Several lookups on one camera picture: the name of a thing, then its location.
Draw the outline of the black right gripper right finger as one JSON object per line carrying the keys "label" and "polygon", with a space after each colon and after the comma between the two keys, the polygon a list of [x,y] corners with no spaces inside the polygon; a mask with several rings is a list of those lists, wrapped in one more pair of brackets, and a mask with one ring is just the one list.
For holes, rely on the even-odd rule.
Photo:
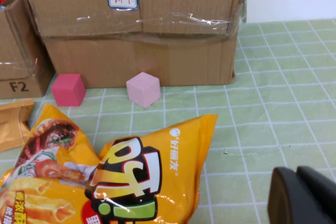
{"label": "black right gripper right finger", "polygon": [[308,186],[323,213],[335,223],[335,182],[309,166],[298,166],[297,174]]}

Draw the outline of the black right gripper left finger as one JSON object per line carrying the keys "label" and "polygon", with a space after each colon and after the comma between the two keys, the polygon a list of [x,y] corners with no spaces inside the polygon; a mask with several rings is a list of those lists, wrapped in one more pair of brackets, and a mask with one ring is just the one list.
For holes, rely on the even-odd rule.
{"label": "black right gripper left finger", "polygon": [[272,172],[267,211],[270,223],[331,223],[297,170],[286,167]]}

